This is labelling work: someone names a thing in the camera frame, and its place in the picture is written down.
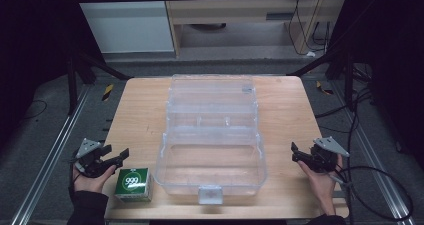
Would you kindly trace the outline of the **person's left hand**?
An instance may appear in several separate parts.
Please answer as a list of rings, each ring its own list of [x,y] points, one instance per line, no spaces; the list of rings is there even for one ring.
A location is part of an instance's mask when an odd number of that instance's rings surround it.
[[[88,191],[101,193],[106,181],[114,174],[115,165],[110,166],[101,176],[97,178],[89,178],[82,175],[76,167],[73,167],[73,178],[71,181],[74,185],[74,191]]]

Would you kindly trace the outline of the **yellow and black tape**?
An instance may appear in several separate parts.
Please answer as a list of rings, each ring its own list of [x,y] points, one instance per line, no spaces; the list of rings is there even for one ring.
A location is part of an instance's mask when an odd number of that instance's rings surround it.
[[[333,90],[331,89],[331,87],[328,83],[317,81],[316,87],[324,94],[327,94],[327,95],[333,95],[334,94]]]
[[[110,97],[110,94],[113,90],[113,87],[114,87],[114,84],[108,84],[106,86],[105,91],[104,91],[103,96],[102,96],[102,101],[108,100],[108,98]]]

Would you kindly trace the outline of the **wooden table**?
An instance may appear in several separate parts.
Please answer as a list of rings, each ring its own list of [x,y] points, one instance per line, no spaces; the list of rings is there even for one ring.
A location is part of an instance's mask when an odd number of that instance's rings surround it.
[[[306,151],[320,136],[303,83],[295,76],[255,76],[259,129],[268,176],[253,197],[226,197],[222,205],[200,205],[195,197],[167,194],[158,185],[150,202],[124,203],[114,196],[116,179],[104,192],[110,197],[108,220],[153,219],[300,219],[321,214],[308,179],[291,160],[290,145]],[[126,83],[106,142],[128,148],[128,168],[153,169],[165,131],[171,79],[133,78]]]

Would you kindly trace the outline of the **black metal stand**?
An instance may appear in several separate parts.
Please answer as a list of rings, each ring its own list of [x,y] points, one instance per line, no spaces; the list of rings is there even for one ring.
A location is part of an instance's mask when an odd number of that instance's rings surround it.
[[[330,49],[323,56],[315,59],[303,68],[288,73],[288,76],[301,77],[318,66],[328,63],[325,72],[327,79],[333,80],[344,74],[344,101],[350,110],[354,109],[353,103],[353,57],[348,50]]]
[[[93,84],[96,81],[96,75],[91,70],[92,66],[103,70],[119,80],[131,79],[131,76],[109,67],[104,61],[100,61],[80,51],[71,52],[67,57],[69,115],[72,115],[76,111],[78,105],[76,75],[80,76],[84,84]]]

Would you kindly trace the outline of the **white cabinet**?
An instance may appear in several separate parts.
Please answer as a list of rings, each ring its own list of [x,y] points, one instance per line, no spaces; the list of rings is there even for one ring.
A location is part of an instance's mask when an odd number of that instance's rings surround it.
[[[80,6],[103,54],[174,51],[164,2]]]

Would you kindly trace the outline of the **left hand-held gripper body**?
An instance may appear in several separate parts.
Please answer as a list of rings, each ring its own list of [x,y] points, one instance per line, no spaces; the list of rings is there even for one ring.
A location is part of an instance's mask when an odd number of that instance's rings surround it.
[[[84,138],[80,147],[74,152],[70,163],[85,177],[97,178],[105,172],[100,148],[103,144]]]

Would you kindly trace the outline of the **green and white box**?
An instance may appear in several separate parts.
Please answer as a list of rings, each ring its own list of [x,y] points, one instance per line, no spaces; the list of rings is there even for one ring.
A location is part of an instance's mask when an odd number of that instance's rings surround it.
[[[153,181],[148,168],[121,169],[115,186],[115,196],[122,202],[150,202]]]

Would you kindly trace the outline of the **wooden desk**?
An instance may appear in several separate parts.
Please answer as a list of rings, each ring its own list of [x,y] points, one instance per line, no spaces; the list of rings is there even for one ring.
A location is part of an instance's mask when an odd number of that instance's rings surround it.
[[[202,0],[168,1],[173,25],[282,22],[295,51],[312,50],[309,40],[317,23],[335,22],[345,0]]]

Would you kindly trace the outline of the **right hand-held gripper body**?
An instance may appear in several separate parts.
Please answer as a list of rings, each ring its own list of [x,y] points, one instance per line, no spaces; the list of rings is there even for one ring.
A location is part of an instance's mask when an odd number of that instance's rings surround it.
[[[313,140],[314,146],[310,149],[312,155],[312,170],[317,173],[334,171],[338,163],[338,156],[349,157],[346,151],[332,136]]]

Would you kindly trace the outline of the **person's right hand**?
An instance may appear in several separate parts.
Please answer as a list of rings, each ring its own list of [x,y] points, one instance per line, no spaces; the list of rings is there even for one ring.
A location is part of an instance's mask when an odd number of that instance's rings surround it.
[[[333,203],[333,192],[335,189],[335,171],[328,173],[316,173],[311,170],[303,161],[298,161],[298,165],[307,175],[312,192],[318,200],[319,207],[323,214],[335,215],[336,209]]]

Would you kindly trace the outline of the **aluminium rail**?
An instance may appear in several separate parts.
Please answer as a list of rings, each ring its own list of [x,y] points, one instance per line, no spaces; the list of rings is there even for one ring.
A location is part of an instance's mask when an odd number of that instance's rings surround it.
[[[392,215],[398,219],[398,225],[416,225],[412,217],[406,218],[408,214],[412,213],[412,208],[408,207],[405,200],[401,196],[399,186],[395,184],[392,178],[383,175],[386,169],[383,163],[378,158],[375,150],[372,148],[371,143],[366,136],[363,127],[360,125],[359,117],[356,112],[346,110],[348,118],[353,122],[353,134],[356,136],[358,147],[361,149],[367,164],[376,168],[374,177],[378,184],[380,191],[391,211]]]
[[[77,103],[73,111],[67,115],[64,124],[61,127],[47,157],[44,160],[33,184],[27,192],[23,202],[13,216],[10,225],[27,225],[31,215],[47,185],[47,182],[56,166],[59,157],[69,139],[69,136],[83,110],[89,95],[91,86],[83,85],[80,94],[77,97]]]

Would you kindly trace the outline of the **clear plastic storage box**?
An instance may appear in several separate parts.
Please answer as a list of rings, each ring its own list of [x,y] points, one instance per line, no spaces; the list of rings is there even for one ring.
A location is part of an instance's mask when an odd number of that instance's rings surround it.
[[[155,181],[200,204],[256,195],[267,179],[258,120],[251,76],[173,76]]]

